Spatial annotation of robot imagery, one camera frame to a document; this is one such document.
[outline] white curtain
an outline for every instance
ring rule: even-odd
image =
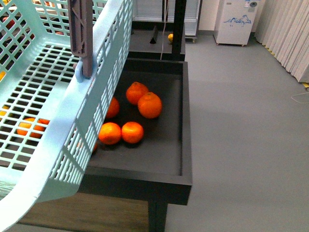
[[[266,0],[255,37],[298,82],[309,82],[309,0]]]

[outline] gray floor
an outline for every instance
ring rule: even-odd
[[[303,86],[254,40],[199,36],[186,61],[194,186],[187,206],[169,205],[166,232],[309,232],[309,104],[291,99]]]

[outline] wooden table leg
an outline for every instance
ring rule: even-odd
[[[148,201],[149,232],[164,232],[168,204]]]

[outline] white wall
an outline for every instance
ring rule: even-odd
[[[252,31],[256,30],[265,1],[266,0],[260,0],[260,6],[257,11]],[[199,30],[214,30],[218,6],[219,6],[219,0],[203,0],[201,9],[201,18],[199,21],[199,28],[198,28]]]

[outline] wire cable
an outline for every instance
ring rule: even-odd
[[[309,104],[309,101],[308,101],[308,102],[300,102],[300,101],[294,99],[294,97],[296,97],[296,96],[305,95],[305,94],[309,94],[309,92],[307,92],[307,93],[296,94],[296,95],[291,96],[291,98],[292,98],[295,102],[297,102],[297,103],[300,103],[300,104]]]

